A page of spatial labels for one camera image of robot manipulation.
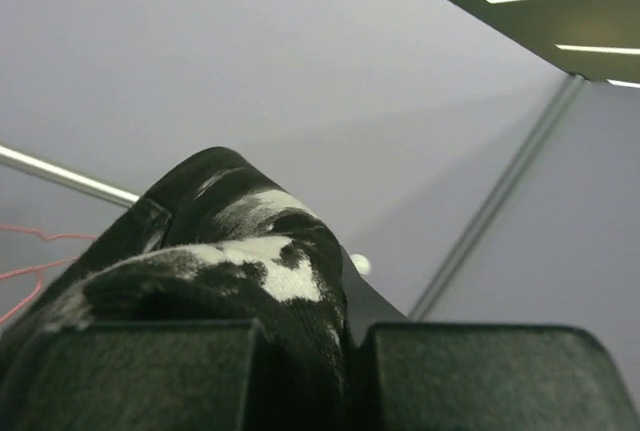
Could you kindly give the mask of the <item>black white tie-dye trousers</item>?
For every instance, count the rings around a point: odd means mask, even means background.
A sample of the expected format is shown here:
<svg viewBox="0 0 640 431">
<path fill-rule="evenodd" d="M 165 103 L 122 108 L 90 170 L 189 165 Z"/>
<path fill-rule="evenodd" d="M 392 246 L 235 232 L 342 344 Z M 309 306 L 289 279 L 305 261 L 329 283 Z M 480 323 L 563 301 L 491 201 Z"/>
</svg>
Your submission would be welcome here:
<svg viewBox="0 0 640 431">
<path fill-rule="evenodd" d="M 48 326 L 258 319 L 311 430 L 347 422 L 343 252 L 310 209 L 237 152 L 174 167 L 3 333 L 1 367 Z"/>
</svg>

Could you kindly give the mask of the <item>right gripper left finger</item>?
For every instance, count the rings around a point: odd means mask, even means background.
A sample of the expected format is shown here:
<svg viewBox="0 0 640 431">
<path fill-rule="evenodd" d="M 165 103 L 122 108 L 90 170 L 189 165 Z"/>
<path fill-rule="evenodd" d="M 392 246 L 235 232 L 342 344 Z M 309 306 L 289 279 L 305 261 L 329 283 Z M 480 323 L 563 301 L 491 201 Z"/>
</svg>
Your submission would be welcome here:
<svg viewBox="0 0 640 431">
<path fill-rule="evenodd" d="M 4 430 L 259 430 L 263 341 L 250 321 L 50 329 L 1 386 Z"/>
</svg>

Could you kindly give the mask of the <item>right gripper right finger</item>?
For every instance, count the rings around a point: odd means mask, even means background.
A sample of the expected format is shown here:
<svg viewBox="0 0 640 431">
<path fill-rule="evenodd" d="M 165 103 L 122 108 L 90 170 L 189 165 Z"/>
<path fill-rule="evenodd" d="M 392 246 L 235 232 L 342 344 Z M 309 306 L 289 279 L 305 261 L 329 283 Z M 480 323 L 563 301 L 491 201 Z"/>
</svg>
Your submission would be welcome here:
<svg viewBox="0 0 640 431">
<path fill-rule="evenodd" d="M 344 254 L 353 430 L 630 430 L 610 354 L 571 326 L 412 322 Z"/>
</svg>

